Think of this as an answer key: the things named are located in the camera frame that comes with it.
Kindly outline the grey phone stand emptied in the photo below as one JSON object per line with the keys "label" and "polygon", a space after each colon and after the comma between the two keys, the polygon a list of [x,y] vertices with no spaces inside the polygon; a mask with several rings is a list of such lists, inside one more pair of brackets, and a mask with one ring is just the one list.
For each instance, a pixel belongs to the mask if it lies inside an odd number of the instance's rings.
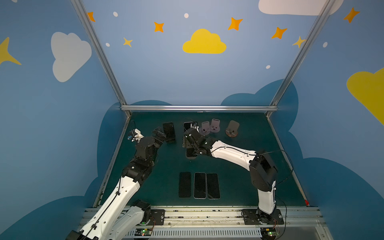
{"label": "grey phone stand emptied", "polygon": [[211,132],[211,125],[209,121],[202,122],[199,128],[199,133],[206,136]]}

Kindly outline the blue phone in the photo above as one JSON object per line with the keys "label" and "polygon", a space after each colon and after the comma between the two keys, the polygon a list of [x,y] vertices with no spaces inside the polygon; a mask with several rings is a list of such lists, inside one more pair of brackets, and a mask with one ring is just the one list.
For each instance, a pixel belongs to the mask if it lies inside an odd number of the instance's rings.
{"label": "blue phone", "polygon": [[193,160],[197,157],[198,155],[196,154],[194,149],[186,149],[186,158]]}

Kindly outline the grey round stand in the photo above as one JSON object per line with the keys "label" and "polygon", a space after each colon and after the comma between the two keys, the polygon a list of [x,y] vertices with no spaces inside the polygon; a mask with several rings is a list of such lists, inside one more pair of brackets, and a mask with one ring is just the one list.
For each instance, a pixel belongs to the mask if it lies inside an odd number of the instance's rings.
{"label": "grey round stand", "polygon": [[211,121],[211,125],[210,125],[210,131],[212,132],[212,133],[218,133],[220,130],[221,130],[221,128],[220,128],[220,120],[218,120],[218,119],[212,119],[212,121]]}

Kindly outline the dark phone grey stand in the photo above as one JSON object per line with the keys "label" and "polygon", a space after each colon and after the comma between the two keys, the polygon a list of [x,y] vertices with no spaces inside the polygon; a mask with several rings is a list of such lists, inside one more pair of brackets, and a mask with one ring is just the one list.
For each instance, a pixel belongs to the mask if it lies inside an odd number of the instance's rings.
{"label": "dark phone grey stand", "polygon": [[191,173],[181,172],[179,174],[179,197],[190,198],[192,195]]}

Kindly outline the white phone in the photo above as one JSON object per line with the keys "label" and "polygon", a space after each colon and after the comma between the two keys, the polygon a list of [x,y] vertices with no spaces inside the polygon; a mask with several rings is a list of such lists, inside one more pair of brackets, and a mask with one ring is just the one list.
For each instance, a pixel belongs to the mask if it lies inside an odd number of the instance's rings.
{"label": "white phone", "polygon": [[206,173],[194,174],[194,198],[206,199],[207,198],[207,176]]}

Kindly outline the black phone wooden stand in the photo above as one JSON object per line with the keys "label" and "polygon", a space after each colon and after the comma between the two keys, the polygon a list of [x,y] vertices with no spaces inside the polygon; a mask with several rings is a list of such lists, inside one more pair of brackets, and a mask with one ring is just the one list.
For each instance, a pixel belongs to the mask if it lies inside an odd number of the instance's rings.
{"label": "black phone wooden stand", "polygon": [[207,194],[210,200],[218,200],[221,197],[218,174],[207,174]]}

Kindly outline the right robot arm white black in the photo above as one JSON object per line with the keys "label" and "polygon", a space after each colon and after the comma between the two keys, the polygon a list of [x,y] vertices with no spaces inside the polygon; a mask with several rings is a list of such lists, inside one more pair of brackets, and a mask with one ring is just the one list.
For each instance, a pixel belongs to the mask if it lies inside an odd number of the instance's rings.
{"label": "right robot arm white black", "polygon": [[275,213],[278,169],[268,153],[261,154],[228,145],[200,134],[195,128],[186,130],[184,138],[194,154],[226,160],[249,171],[251,182],[258,190],[259,215],[270,217]]}

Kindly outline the black phone far left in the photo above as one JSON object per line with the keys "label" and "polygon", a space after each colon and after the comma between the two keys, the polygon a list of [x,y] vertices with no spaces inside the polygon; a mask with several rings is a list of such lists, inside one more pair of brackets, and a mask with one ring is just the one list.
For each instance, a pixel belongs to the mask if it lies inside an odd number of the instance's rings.
{"label": "black phone far left", "polygon": [[166,134],[166,142],[173,143],[176,141],[176,133],[173,122],[163,123],[163,130]]}

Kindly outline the back horizontal aluminium bar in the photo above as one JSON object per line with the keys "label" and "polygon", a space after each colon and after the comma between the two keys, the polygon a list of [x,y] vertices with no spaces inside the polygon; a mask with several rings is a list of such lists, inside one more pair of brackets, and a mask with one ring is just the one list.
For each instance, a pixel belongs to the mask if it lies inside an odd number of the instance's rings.
{"label": "back horizontal aluminium bar", "polygon": [[122,111],[149,112],[276,112],[276,106],[162,106],[162,105],[121,105]]}

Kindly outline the green circuit board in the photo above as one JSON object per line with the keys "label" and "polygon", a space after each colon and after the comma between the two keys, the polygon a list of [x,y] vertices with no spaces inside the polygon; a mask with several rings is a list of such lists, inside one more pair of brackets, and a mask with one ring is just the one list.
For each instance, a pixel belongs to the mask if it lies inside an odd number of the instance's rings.
{"label": "green circuit board", "polygon": [[261,239],[262,240],[275,240],[278,236],[278,232],[276,229],[270,229],[270,228],[261,228]]}
{"label": "green circuit board", "polygon": [[151,237],[153,230],[151,229],[135,229],[135,237]]}

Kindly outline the right green circuit board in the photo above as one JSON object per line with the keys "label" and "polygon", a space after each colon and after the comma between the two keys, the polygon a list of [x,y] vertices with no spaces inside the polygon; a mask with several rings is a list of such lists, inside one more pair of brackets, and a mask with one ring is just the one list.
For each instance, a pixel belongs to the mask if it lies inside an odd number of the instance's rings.
{"label": "right green circuit board", "polygon": [[270,228],[261,228],[261,239],[262,240],[275,240],[278,236],[278,232],[276,229],[270,229]]}

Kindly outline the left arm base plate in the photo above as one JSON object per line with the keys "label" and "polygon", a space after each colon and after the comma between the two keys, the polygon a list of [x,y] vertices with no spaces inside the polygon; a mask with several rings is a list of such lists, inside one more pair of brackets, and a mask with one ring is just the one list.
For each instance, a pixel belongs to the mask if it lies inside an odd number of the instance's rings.
{"label": "left arm base plate", "polygon": [[151,210],[145,212],[143,220],[139,223],[141,226],[163,226],[165,221],[165,210]]}

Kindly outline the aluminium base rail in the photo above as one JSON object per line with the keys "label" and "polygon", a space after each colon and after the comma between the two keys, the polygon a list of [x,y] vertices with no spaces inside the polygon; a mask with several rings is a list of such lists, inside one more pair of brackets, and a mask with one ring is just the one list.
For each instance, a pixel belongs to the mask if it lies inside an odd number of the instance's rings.
{"label": "aluminium base rail", "polygon": [[[261,228],[276,229],[276,240],[331,240],[331,232],[317,207],[279,209],[283,225],[245,225],[241,211],[251,206],[153,206],[165,210],[163,226],[134,227],[126,240],[261,240]],[[151,237],[135,237],[135,229],[153,230]]]}

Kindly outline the right aluminium frame post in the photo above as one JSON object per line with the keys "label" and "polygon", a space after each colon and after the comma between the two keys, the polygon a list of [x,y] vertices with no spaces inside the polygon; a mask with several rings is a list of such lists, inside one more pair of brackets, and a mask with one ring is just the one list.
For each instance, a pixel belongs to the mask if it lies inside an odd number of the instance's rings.
{"label": "right aluminium frame post", "polygon": [[274,111],[278,110],[278,104],[282,99],[284,93],[288,89],[290,83],[292,82],[294,76],[299,70],[301,64],[303,63],[306,55],[314,44],[317,36],[323,29],[325,23],[327,22],[329,16],[331,15],[331,11],[333,6],[336,4],[336,0],[327,0],[323,8],[321,9],[318,17],[316,18],[313,26],[311,27],[304,44],[300,47],[300,50],[295,57],[293,64],[291,65],[287,75],[283,79],[281,85],[279,86],[275,96],[273,97],[270,103],[270,110],[266,111],[266,117],[269,119]]}

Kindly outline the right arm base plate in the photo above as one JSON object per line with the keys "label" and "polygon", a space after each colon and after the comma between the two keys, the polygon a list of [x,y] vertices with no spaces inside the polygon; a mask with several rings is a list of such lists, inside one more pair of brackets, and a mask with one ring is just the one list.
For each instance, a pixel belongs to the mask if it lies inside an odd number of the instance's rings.
{"label": "right arm base plate", "polygon": [[245,225],[283,225],[284,218],[279,209],[266,214],[259,209],[243,209],[241,215]]}

